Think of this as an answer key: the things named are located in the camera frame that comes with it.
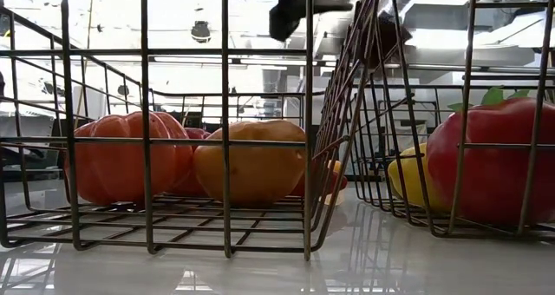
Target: wire basket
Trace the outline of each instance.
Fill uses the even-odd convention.
[[[307,0],[307,29],[312,30],[312,0]],[[237,251],[249,252],[302,252],[305,259],[310,258],[310,253],[318,250],[326,238],[328,226],[334,211],[334,205],[339,189],[339,180],[332,187],[330,192],[330,204],[324,205],[323,189],[330,183],[331,169],[324,164],[336,161],[339,157],[338,150],[345,147],[347,151],[351,149],[353,134],[358,123],[357,117],[354,118],[351,126],[347,123],[348,111],[360,110],[363,100],[363,90],[367,70],[363,69],[362,82],[358,87],[353,87],[354,73],[362,68],[364,63],[363,56],[357,50],[357,44],[362,40],[361,30],[367,30],[375,14],[373,0],[361,0],[357,5],[354,26],[349,29],[348,39],[343,45],[341,58],[337,61],[336,71],[330,80],[330,85],[325,92],[314,92],[311,79],[305,82],[305,92],[303,93],[275,93],[275,94],[231,94],[228,88],[228,57],[230,55],[276,55],[282,53],[281,50],[255,50],[255,49],[229,49],[226,36],[222,39],[222,50],[220,49],[150,49],[147,41],[147,0],[141,1],[142,13],[142,40],[141,49],[79,49],[69,41],[68,2],[62,0],[62,37],[55,36],[47,30],[42,29],[25,18],[14,12],[1,8],[2,13],[10,18],[10,50],[0,51],[0,56],[9,57],[12,64],[13,97],[2,96],[3,102],[11,102],[15,106],[15,118],[17,133],[13,137],[0,138],[3,147],[18,149],[21,159],[21,176],[23,179],[23,197],[25,202],[25,213],[9,214],[6,204],[6,197],[9,190],[4,184],[0,188],[0,242],[5,247],[17,247],[32,242],[47,243],[71,243],[77,250],[87,250],[98,245],[109,246],[143,246],[150,253],[157,253],[167,247],[188,248],[224,251],[226,257],[231,257]],[[227,0],[222,0],[223,29],[228,24],[226,16]],[[29,30],[50,40],[50,49],[47,50],[20,50],[16,49],[17,35],[15,24],[18,23]],[[289,51],[289,53],[306,57],[307,64],[312,64],[313,48],[312,36],[308,36],[306,51]],[[148,57],[160,55],[187,55],[187,54],[214,54],[222,55],[222,92],[221,94],[168,94],[161,93],[148,86]],[[100,61],[93,56],[125,56],[141,55],[142,79],[140,81],[121,73],[114,67]],[[52,68],[45,68],[36,65],[28,58],[32,56],[49,57]],[[61,57],[63,61],[63,74],[56,72],[56,58]],[[76,79],[72,73],[70,63],[72,58],[77,57],[82,64],[93,62],[104,70],[105,85],[103,88],[90,86],[85,81],[85,74],[80,73],[81,79]],[[17,72],[18,63],[25,63],[36,69],[48,72],[52,75],[53,84],[63,81],[66,87],[58,95],[53,92],[52,101],[25,101],[17,93]],[[124,91],[122,95],[114,95],[114,86],[108,86],[108,75],[115,75],[121,79]],[[312,77],[312,67],[306,69],[306,75]],[[70,86],[78,85],[81,87],[79,100],[76,101]],[[139,90],[139,102],[133,102],[127,96],[127,90]],[[82,138],[75,137],[74,130],[77,126],[86,124],[96,118],[91,117],[89,110],[92,100],[88,99],[88,91],[94,91],[106,97],[108,113],[112,114],[110,107],[114,103],[123,103],[125,113],[141,111],[143,120],[143,137],[141,138]],[[240,98],[253,96],[268,96],[281,99],[282,115],[273,118],[283,118],[283,99],[296,98],[301,104],[300,115],[296,117],[288,116],[288,119],[300,121],[305,129],[310,129],[312,123],[312,100],[316,95],[324,95],[324,105],[322,121],[316,137],[307,136],[306,142],[272,142],[272,141],[231,141],[228,136],[229,123],[233,119],[230,110],[235,108],[237,112],[241,109],[241,104],[233,105]],[[355,107],[350,106],[351,96],[355,97]],[[202,141],[202,140],[162,140],[154,139],[149,134],[148,116],[149,111],[156,110],[162,106],[163,102],[156,102],[162,98],[178,98],[182,100],[181,118],[187,116],[187,99],[195,97],[200,100],[200,111],[207,107],[205,100],[210,97],[221,99],[221,127],[224,130],[221,141]],[[26,106],[49,111],[55,114],[54,124],[59,129],[65,129],[58,136],[28,136],[21,130],[21,111],[20,107]],[[84,107],[84,114],[75,114],[75,108]],[[78,197],[79,186],[75,183],[75,146],[78,144],[139,144],[143,149],[144,176],[145,179],[145,203],[144,207],[136,206],[132,203],[116,203],[108,206],[97,206],[87,203]],[[42,143],[42,149],[61,152],[69,162],[70,170],[64,172],[68,179],[65,181],[66,206],[54,208],[39,207],[31,201],[31,191],[27,176],[28,160],[24,155],[24,149],[35,147],[33,144]],[[267,209],[241,209],[233,208],[229,202],[229,179],[225,183],[224,199],[217,202],[214,199],[202,197],[183,197],[162,194],[151,196],[150,174],[153,170],[149,163],[151,147],[159,145],[220,145],[224,151],[226,164],[225,174],[229,177],[229,150],[232,145],[242,146],[261,146],[276,148],[304,148],[306,157],[306,184],[305,196],[286,197]],[[349,153],[342,156],[342,166],[339,176],[344,174],[344,164],[349,160]],[[3,164],[0,164],[0,174],[6,175]]]
[[[396,0],[392,0],[392,4],[393,11],[395,13],[397,36],[399,38],[401,37],[401,33],[399,31],[401,29],[401,25]],[[473,33],[476,10],[485,8],[518,8],[525,6],[547,8],[545,16],[545,34],[539,70],[530,70],[526,75],[512,75],[511,73],[506,73],[509,75],[475,74],[474,72],[477,70],[487,71],[487,69],[482,69],[480,67],[476,68],[476,66],[473,66]],[[549,101],[550,92],[552,92],[553,88],[546,86],[545,83],[546,80],[550,80],[553,77],[553,75],[550,75],[547,68],[550,49],[549,42],[552,28],[552,8],[553,0],[536,3],[477,3],[477,0],[470,0],[468,46],[466,50],[466,64],[464,68],[465,75],[463,77],[464,86],[462,86],[462,88],[457,86],[410,86],[407,72],[408,66],[404,59],[403,49],[398,43],[397,49],[401,56],[400,68],[402,71],[403,84],[388,84],[385,66],[379,67],[376,71],[381,71],[380,74],[383,76],[383,78],[381,78],[382,80],[380,82],[376,82],[373,77],[374,73],[372,73],[372,75],[370,75],[369,85],[365,90],[364,99],[362,99],[362,110],[359,112],[353,109],[352,112],[349,112],[349,116],[352,118],[352,124],[356,125],[355,144],[354,148],[350,151],[350,164],[353,167],[354,176],[356,177],[356,193],[358,198],[368,202],[374,207],[379,207],[384,212],[392,213],[395,217],[405,219],[410,225],[427,227],[434,236],[438,237],[552,241],[555,238],[555,233],[553,232],[555,228],[550,225],[550,222],[552,222],[552,216],[550,219],[544,216],[544,223],[541,224],[532,223],[528,219],[528,217],[532,214],[531,203],[534,198],[534,183],[536,183],[535,186],[538,187],[538,179],[541,179],[534,179],[534,175],[536,174],[537,176],[544,177],[544,175],[539,174],[539,170],[543,170],[542,173],[545,171],[545,168],[541,169],[541,165],[539,164],[540,161],[537,160],[540,158],[545,159],[546,156],[552,153],[549,149],[553,147],[552,144],[547,144],[550,142],[545,142],[545,138],[540,139],[539,126],[541,123],[540,117],[543,115],[542,107],[548,105],[552,106],[551,104],[545,102],[545,99]],[[382,40],[378,29],[375,29],[375,39],[377,42]],[[381,65],[384,64],[384,55],[385,52],[379,50]],[[499,89],[530,89],[537,91],[536,102],[533,103],[535,106],[533,115],[535,117],[533,118],[533,127],[530,125],[529,135],[531,139],[529,141],[518,142],[518,144],[517,142],[510,141],[511,139],[507,138],[498,138],[497,141],[469,141],[470,139],[468,139],[469,137],[467,136],[471,130],[468,129],[472,127],[472,121],[468,116],[469,112],[474,112],[474,108],[471,108],[472,104],[469,104],[470,90],[487,89],[485,86],[472,85],[472,82],[480,80],[538,82],[537,87],[499,87]],[[393,89],[404,89],[403,97],[392,100],[391,93]],[[433,90],[435,94],[434,101],[423,102],[415,99],[415,90],[417,89]],[[427,157],[426,150],[421,150],[421,144],[426,143],[430,135],[438,129],[438,126],[446,122],[441,119],[441,113],[446,111],[440,109],[441,104],[443,103],[440,103],[440,98],[438,97],[438,92],[446,89],[458,89],[462,91],[463,101],[460,104],[459,111],[454,115],[451,115],[449,118],[452,116],[460,117],[460,128],[463,130],[460,131],[460,134],[457,134],[460,139],[457,142],[453,142],[453,149],[458,151],[456,162],[453,163],[453,165],[456,166],[456,170],[452,173],[447,173],[452,174],[454,179],[454,189],[452,190],[454,193],[451,198],[452,200],[448,200],[448,196],[446,200],[444,196],[442,199],[443,205],[448,206],[448,209],[443,212],[438,212],[438,209],[430,206],[430,202],[433,200],[433,194],[430,193],[430,189],[431,187],[437,188],[437,182],[434,182],[434,186],[431,186],[430,180],[426,178],[429,174],[428,171],[430,170],[428,170],[429,166],[427,166],[425,162]],[[355,99],[352,99],[351,101],[351,106],[355,107]],[[358,122],[355,121],[357,119],[357,115],[360,115]],[[412,154],[403,153],[403,150],[412,147],[414,147],[414,152]],[[515,151],[514,149],[520,149],[520,151],[526,152],[508,152]],[[518,173],[521,177],[527,177],[526,185],[525,183],[522,183],[522,190],[520,190],[523,191],[523,193],[521,202],[518,206],[518,222],[495,223],[478,220],[473,217],[475,215],[472,215],[471,209],[469,209],[469,197],[471,196],[469,193],[473,190],[469,190],[468,187],[464,187],[465,183],[471,183],[469,178],[467,178],[469,176],[465,173],[476,171],[476,168],[469,168],[464,165],[469,153],[474,153],[473,155],[481,155],[481,157],[485,157],[487,153],[490,153],[488,156],[489,158],[498,157],[496,156],[498,154],[529,153],[526,157],[528,160],[528,167]],[[405,165],[401,165],[403,160],[411,160],[413,162],[412,166],[414,168],[410,170],[413,172],[413,177],[416,177],[415,181],[408,182],[405,178],[403,178],[407,174],[410,174]],[[400,187],[396,189],[393,187],[392,178],[389,176],[390,166],[394,166],[399,175],[397,179]],[[512,178],[513,177],[510,174],[506,177],[507,180]],[[488,190],[480,190],[480,192],[487,193]],[[418,198],[421,198],[421,203],[415,200]],[[462,199],[466,199],[467,206],[464,209],[461,208],[465,205],[461,204],[461,202],[464,201]],[[499,198],[499,200],[496,201],[489,201],[492,204],[489,208],[487,208],[488,213],[502,213],[500,210],[504,208],[500,207],[506,207],[506,204],[504,203],[505,201],[506,200],[503,198]]]

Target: white countertop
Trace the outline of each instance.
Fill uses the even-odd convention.
[[[31,188],[50,190],[34,192],[37,203],[56,199],[49,194],[55,183]],[[353,193],[309,263],[302,254],[238,252],[226,259],[222,252],[168,249],[152,256],[137,247],[77,252],[33,244],[0,252],[0,294],[555,294],[552,246],[437,239]]]

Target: red tomato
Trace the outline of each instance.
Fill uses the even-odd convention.
[[[210,133],[199,128],[185,128],[185,131],[191,139],[205,139],[208,135],[210,135]],[[197,149],[197,146],[191,146],[191,148],[193,148],[194,152]],[[191,171],[189,172],[189,175],[187,175],[187,177],[181,181],[180,184],[174,187],[170,193],[192,197],[207,196],[205,190],[202,188],[196,175],[194,174],[193,166],[194,165],[191,164]]]
[[[205,130],[199,129],[199,128],[185,128],[185,131],[187,132],[187,134],[189,135],[189,138],[191,139],[206,139],[206,137],[210,135],[209,132],[206,132]],[[194,152],[194,150],[197,149],[197,146],[192,146],[192,147]]]
[[[468,143],[530,144],[535,99],[515,98],[468,111]],[[430,135],[427,146],[428,171],[439,195],[453,201],[460,143],[461,114],[450,115]],[[545,102],[539,143],[555,143],[555,106]],[[519,222],[526,185],[527,149],[469,148],[464,155],[460,214],[470,220],[498,225]],[[552,165],[555,151],[539,150],[528,221],[548,221],[555,212],[555,180]]]
[[[76,137],[142,138],[142,113],[109,115],[75,130]],[[188,139],[181,125],[166,113],[150,114],[150,137]],[[153,195],[169,191],[189,174],[193,151],[188,146],[151,147]],[[98,205],[144,201],[144,153],[141,144],[76,143],[77,192]],[[66,173],[69,162],[65,162]]]
[[[332,171],[331,172],[331,178],[330,178],[330,182],[328,183],[328,187],[325,191],[325,194],[330,194],[333,191],[333,187],[336,185],[337,182],[337,178],[339,177],[339,174]],[[345,187],[347,187],[347,178],[345,178],[344,176],[341,178],[341,186],[339,186],[340,190],[343,190]],[[303,196],[304,197],[304,174],[301,177],[301,179],[298,181],[297,186],[293,189],[293,192],[291,192],[290,194],[291,196]]]

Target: plastic fruit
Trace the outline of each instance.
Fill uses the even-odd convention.
[[[75,137],[142,138],[142,112],[108,115],[75,130]],[[150,137],[188,139],[181,125],[166,113],[150,113]],[[188,175],[193,151],[188,146],[156,144],[151,147],[152,194],[164,193]],[[77,192],[97,205],[117,201],[144,202],[143,146],[131,143],[75,144]],[[65,160],[69,177],[69,160]]]
[[[422,156],[422,165],[424,166],[424,176],[426,178],[426,189],[428,190],[430,208],[436,212],[447,212],[449,210],[449,206],[443,204],[432,184],[432,179],[429,176],[426,145],[426,143],[421,143],[420,150],[421,153],[424,154],[424,156]],[[415,155],[415,147],[410,147],[401,152],[401,156],[409,155]],[[425,207],[416,158],[402,158],[401,166],[403,178],[405,180],[405,188],[407,190],[408,203],[419,207]],[[399,176],[397,161],[393,161],[389,164],[388,175],[389,181],[395,190],[395,196],[402,199],[401,178]]]
[[[185,131],[189,135],[190,139],[205,139],[210,135],[209,132],[206,132],[203,129],[199,128],[185,128]],[[197,149],[197,146],[191,146],[193,152]],[[174,187],[171,194],[182,195],[182,196],[191,196],[191,197],[205,197],[206,192],[204,188],[200,185],[199,181],[197,180],[197,176],[195,174],[194,165],[191,164],[191,170],[187,177],[181,181],[179,185]]]
[[[467,143],[530,144],[536,100],[511,98],[468,110]],[[555,143],[555,106],[544,102],[539,144]],[[460,113],[450,115],[428,138],[428,170],[438,194],[454,197],[461,132]],[[526,188],[528,148],[469,148],[464,153],[459,213],[481,223],[519,223]],[[539,149],[527,223],[549,221],[555,212],[555,151]]]
[[[222,129],[207,140],[221,140]],[[230,140],[304,141],[304,131],[289,121],[241,121],[229,126]],[[194,153],[197,179],[214,199],[222,201],[224,153],[218,146],[200,146]],[[230,203],[234,207],[267,207],[289,195],[303,175],[303,147],[230,146]]]

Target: green leaf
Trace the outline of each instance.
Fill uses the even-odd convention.
[[[516,91],[515,93],[513,93],[512,95],[509,95],[509,97],[507,99],[527,97],[529,93],[530,93],[530,90],[519,90],[519,91]]]
[[[452,109],[454,112],[460,112],[462,110],[462,103],[455,103],[447,105],[448,108]]]
[[[491,87],[482,98],[481,105],[495,105],[503,102],[503,87]]]

